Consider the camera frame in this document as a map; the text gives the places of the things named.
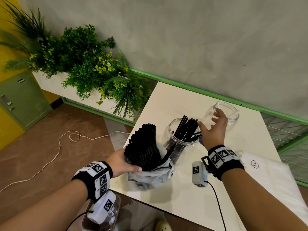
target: white planter box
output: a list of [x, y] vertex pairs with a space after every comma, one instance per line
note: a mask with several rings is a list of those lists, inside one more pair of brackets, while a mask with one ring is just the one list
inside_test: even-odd
[[[62, 81], [66, 80], [67, 73], [58, 73], [52, 75], [50, 79], [47, 79], [46, 75], [43, 72], [34, 72], [33, 75], [36, 78], [36, 81], [40, 85], [41, 89], [88, 105], [92, 108], [99, 109], [103, 112], [112, 114], [113, 109], [116, 105], [113, 100], [104, 100], [101, 105], [97, 104], [96, 102], [100, 99], [100, 93], [97, 90], [91, 92], [91, 97], [89, 99], [82, 101], [81, 98], [76, 94], [76, 89], [74, 87], [67, 86], [66, 88], [63, 88]], [[129, 121], [134, 121], [134, 119], [132, 117], [130, 118], [128, 115], [126, 115], [125, 119]]]

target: white cable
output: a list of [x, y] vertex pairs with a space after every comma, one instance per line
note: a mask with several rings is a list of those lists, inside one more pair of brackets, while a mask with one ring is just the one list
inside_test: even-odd
[[[70, 135], [68, 136], [68, 137], [70, 138], [70, 140], [72, 140], [72, 139], [71, 139], [71, 135], [78, 135], [78, 140], [72, 140], [73, 142], [78, 142], [80, 137], [85, 137], [85, 138], [88, 138], [88, 139], [90, 139], [90, 140], [96, 140], [96, 139], [99, 139], [99, 138], [102, 138], [102, 137], [110, 136], [110, 135], [112, 135], [112, 134], [115, 133], [115, 132], [120, 132], [120, 133], [124, 133], [124, 134], [130, 134], [130, 133], [127, 133], [127, 132], [115, 131], [115, 132], [112, 132], [112, 133], [109, 134], [109, 135], [104, 135], [104, 136], [97, 137], [97, 138], [95, 138], [95, 139], [91, 139], [91, 138], [89, 138], [89, 137], [87, 137], [87, 136], [80, 135], [78, 131], [68, 131], [68, 132], [77, 132], [77, 133], [78, 133], [78, 134], [77, 134], [77, 133], [73, 133], [73, 134], [70, 134]], [[57, 158], [57, 156], [58, 156], [59, 153], [60, 153], [60, 148], [61, 148], [60, 138], [63, 137], [64, 135], [66, 135], [68, 132], [66, 132], [65, 134], [63, 134], [63, 135], [61, 135], [61, 136], [59, 137], [59, 139], [58, 139], [58, 142], [59, 142], [59, 151], [58, 151], [58, 153], [56, 154], [56, 156], [52, 159], [52, 161], [50, 161], [50, 162], [48, 162], [47, 164], [45, 164], [44, 167], [43, 167], [40, 171], [38, 171], [32, 178], [34, 178], [36, 175], [38, 175], [38, 174], [46, 167], [46, 165], [50, 164], [51, 162], [53, 162], [53, 161]], [[9, 187], [10, 185], [13, 185], [13, 184], [15, 184], [15, 183], [24, 182], [24, 181], [29, 181], [29, 180], [31, 180], [32, 178], [29, 178], [29, 179], [27, 179], [27, 180], [22, 180], [22, 181], [13, 182], [13, 183], [7, 185], [5, 188], [7, 188], [7, 187]]]

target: wristband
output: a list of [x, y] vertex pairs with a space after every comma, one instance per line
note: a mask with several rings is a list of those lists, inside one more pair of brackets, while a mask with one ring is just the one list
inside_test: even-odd
[[79, 169], [72, 180], [79, 179], [87, 187], [88, 198], [96, 203], [109, 189], [112, 169], [105, 161], [94, 161]]
[[240, 158], [229, 147], [225, 147], [224, 145], [211, 148], [208, 151], [208, 156], [202, 157], [202, 162], [206, 170], [220, 181], [221, 176], [226, 171], [233, 168], [244, 169]]

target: bag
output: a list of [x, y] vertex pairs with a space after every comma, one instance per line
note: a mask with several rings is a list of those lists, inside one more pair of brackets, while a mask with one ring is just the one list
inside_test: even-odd
[[[156, 146], [159, 150], [160, 156], [163, 159], [167, 150], [156, 141]], [[162, 165], [156, 167], [152, 171], [129, 172], [128, 181], [135, 181], [142, 189], [150, 189], [169, 180], [174, 174], [174, 166], [170, 158]]]

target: concrete wall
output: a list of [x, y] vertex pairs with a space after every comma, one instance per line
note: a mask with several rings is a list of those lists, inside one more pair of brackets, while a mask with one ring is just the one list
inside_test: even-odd
[[308, 119], [308, 0], [19, 0], [46, 25], [94, 25], [131, 66]]

